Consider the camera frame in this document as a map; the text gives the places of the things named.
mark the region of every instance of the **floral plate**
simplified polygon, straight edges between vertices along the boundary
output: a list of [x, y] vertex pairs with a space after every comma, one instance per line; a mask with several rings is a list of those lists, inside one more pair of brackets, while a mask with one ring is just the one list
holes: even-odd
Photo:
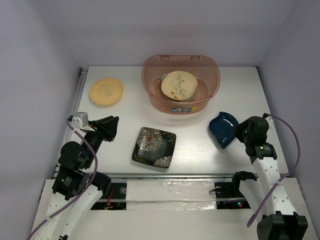
[[167, 169], [174, 154], [177, 136], [174, 133], [143, 127], [132, 154], [132, 160]]

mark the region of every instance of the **label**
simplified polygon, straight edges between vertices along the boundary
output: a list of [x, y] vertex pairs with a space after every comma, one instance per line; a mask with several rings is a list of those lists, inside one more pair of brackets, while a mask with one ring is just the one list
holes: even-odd
[[63, 182], [63, 185], [65, 185], [68, 188], [70, 183], [71, 183], [71, 181], [72, 181], [72, 178], [67, 176], [66, 179], [63, 180], [62, 182]]
[[172, 112], [174, 113], [193, 113], [198, 111], [198, 107], [173, 107]]

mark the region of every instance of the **stacked plates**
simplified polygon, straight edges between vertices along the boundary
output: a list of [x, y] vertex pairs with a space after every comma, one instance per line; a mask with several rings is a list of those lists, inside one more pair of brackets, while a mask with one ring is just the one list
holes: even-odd
[[161, 90], [168, 100], [188, 102], [197, 95], [198, 81], [186, 71], [173, 71], [162, 77]]

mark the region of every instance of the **white flower pattern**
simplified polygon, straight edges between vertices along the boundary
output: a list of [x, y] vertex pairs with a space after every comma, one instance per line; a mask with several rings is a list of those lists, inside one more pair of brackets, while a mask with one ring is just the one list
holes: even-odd
[[170, 166], [171, 159], [172, 159], [172, 156], [165, 156], [157, 159], [153, 165], [159, 168], [167, 169]]
[[145, 152], [157, 150], [162, 144], [161, 132], [157, 129], [143, 127], [136, 143]]

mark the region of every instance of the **white tabletop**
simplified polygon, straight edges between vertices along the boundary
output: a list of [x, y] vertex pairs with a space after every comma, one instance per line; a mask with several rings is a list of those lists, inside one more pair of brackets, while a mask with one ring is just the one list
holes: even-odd
[[[78, 107], [89, 120], [119, 116], [117, 136], [103, 142], [98, 151], [98, 171], [109, 174], [157, 176], [233, 175], [238, 171], [255, 172], [245, 146], [234, 140], [222, 151], [208, 130], [209, 122], [219, 112], [232, 114], [241, 123], [251, 116], [269, 113], [269, 107], [255, 67], [220, 67], [220, 89], [207, 107], [190, 115], [172, 115], [158, 111], [149, 102], [142, 84], [140, 66], [91, 66], [88, 70]], [[124, 88], [122, 98], [103, 107], [89, 98], [91, 86], [102, 78], [117, 78]], [[168, 169], [148, 166], [132, 160], [139, 131], [150, 127], [177, 135], [175, 151]], [[279, 172], [288, 171], [275, 128], [268, 131], [267, 141], [278, 155]], [[79, 142], [76, 135], [72, 141]]]

